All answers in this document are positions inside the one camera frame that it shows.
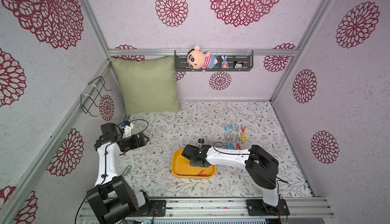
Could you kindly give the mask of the yellow plastic storage box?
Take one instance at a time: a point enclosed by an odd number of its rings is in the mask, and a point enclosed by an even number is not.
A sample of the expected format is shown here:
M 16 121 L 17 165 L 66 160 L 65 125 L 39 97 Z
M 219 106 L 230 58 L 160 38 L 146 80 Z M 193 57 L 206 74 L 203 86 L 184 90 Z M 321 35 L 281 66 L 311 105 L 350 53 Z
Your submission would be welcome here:
M 216 173 L 216 166 L 208 168 L 192 167 L 190 161 L 181 154 L 183 149 L 175 151 L 172 158 L 171 171 L 178 178 L 194 178 L 194 179 L 209 179 Z M 197 176 L 202 170 L 207 174 L 206 176 Z

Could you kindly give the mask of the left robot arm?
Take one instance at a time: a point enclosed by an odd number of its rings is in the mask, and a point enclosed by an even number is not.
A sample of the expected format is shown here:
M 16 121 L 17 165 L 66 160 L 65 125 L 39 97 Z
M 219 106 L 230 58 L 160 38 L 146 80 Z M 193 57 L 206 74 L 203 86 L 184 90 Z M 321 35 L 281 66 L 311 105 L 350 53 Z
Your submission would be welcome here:
M 128 216 L 148 215 L 153 210 L 146 191 L 134 192 L 119 168 L 121 155 L 149 141 L 143 132 L 133 135 L 133 128 L 134 122 L 127 120 L 121 124 L 103 124 L 102 135 L 94 144 L 99 155 L 98 177 L 84 201 L 89 203 L 100 224 L 116 224 Z

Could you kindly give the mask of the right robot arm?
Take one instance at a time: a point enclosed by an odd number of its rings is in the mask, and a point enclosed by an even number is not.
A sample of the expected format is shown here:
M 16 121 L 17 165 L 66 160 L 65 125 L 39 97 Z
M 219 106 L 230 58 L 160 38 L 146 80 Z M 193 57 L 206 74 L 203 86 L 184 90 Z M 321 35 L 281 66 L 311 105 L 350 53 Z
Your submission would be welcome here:
M 207 168 L 210 166 L 229 166 L 244 169 L 262 191 L 262 198 L 247 201 L 250 216 L 288 217 L 287 203 L 279 193 L 279 161 L 258 145 L 250 149 L 232 150 L 213 145 L 201 147 L 187 145 L 182 157 L 190 161 L 190 166 Z

